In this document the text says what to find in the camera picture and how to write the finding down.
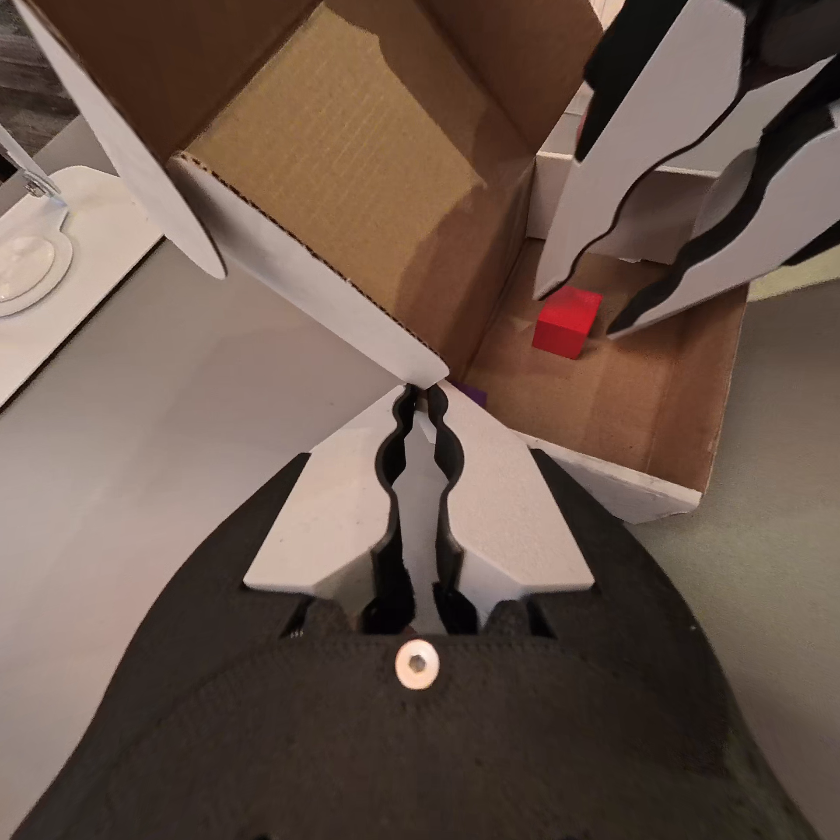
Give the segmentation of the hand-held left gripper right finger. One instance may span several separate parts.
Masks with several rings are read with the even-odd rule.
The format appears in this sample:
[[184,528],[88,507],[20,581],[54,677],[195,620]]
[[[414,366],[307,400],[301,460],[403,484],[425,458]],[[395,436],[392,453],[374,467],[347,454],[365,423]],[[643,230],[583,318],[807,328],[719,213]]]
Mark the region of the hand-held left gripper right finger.
[[484,625],[501,602],[584,592],[594,576],[531,449],[447,382],[426,393],[446,477],[434,600],[444,625]]

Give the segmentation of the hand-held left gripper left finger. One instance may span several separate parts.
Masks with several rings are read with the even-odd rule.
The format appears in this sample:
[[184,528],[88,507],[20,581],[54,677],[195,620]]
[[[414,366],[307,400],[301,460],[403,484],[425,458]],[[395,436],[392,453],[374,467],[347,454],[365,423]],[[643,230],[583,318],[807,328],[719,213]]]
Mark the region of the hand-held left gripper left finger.
[[245,573],[246,587],[335,602],[375,599],[374,554],[390,530],[394,498],[382,456],[388,440],[404,440],[403,406],[411,415],[411,386],[391,389],[306,454]]

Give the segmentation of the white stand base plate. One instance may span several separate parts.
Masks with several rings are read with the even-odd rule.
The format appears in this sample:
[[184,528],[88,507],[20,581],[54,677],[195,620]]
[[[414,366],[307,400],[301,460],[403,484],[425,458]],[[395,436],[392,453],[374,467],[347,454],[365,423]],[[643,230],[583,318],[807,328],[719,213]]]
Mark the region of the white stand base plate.
[[1,405],[162,238],[116,175],[73,165],[2,213]]

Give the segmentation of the white cardboard box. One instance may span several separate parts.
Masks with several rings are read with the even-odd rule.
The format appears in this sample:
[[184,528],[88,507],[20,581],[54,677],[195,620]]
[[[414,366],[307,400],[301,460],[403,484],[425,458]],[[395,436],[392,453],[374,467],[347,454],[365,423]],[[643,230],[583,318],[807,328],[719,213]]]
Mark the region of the white cardboard box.
[[650,522],[708,487],[747,292],[616,341],[664,266],[586,255],[579,360],[532,347],[542,143],[602,29],[589,2],[16,2],[116,172],[213,277],[234,265],[393,374],[446,376]]

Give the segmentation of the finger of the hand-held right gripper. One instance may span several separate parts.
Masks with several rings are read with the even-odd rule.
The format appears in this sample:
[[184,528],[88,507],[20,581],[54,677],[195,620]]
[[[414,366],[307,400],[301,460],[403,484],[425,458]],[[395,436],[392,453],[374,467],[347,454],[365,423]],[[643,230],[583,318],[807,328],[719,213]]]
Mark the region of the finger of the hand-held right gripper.
[[838,100],[764,131],[738,199],[606,329],[617,340],[781,267],[838,222]]
[[697,145],[739,97],[746,2],[624,2],[591,54],[592,90],[533,287],[542,300],[609,235],[648,173]]

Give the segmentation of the red cube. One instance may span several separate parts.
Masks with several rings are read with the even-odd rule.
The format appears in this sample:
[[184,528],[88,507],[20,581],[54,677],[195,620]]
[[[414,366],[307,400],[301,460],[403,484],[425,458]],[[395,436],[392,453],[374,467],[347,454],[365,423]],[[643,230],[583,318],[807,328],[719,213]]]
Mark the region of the red cube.
[[565,285],[546,298],[535,323],[532,347],[576,361],[602,305],[603,294]]

